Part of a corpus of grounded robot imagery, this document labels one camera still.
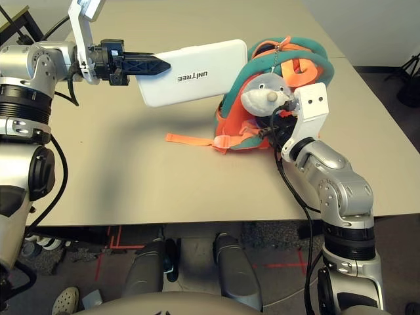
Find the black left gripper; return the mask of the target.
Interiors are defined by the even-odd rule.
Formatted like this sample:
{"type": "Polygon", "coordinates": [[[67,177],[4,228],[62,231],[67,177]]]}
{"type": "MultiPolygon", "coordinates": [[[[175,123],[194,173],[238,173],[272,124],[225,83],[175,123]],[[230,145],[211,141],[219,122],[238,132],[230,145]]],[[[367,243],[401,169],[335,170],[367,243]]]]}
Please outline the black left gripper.
{"type": "Polygon", "coordinates": [[[171,68],[152,53],[125,52],[122,39],[103,39],[89,51],[96,77],[114,86],[128,86],[128,75],[158,75],[171,68]]]}

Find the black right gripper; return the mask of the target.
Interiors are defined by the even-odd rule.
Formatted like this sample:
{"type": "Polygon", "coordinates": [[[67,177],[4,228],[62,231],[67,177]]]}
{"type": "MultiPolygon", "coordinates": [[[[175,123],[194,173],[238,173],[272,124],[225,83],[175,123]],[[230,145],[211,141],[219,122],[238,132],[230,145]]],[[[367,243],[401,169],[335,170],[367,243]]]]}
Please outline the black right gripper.
{"type": "Polygon", "coordinates": [[[297,118],[292,113],[278,113],[271,118],[270,116],[259,118],[259,138],[267,140],[273,148],[281,149],[290,139],[297,118]]]}

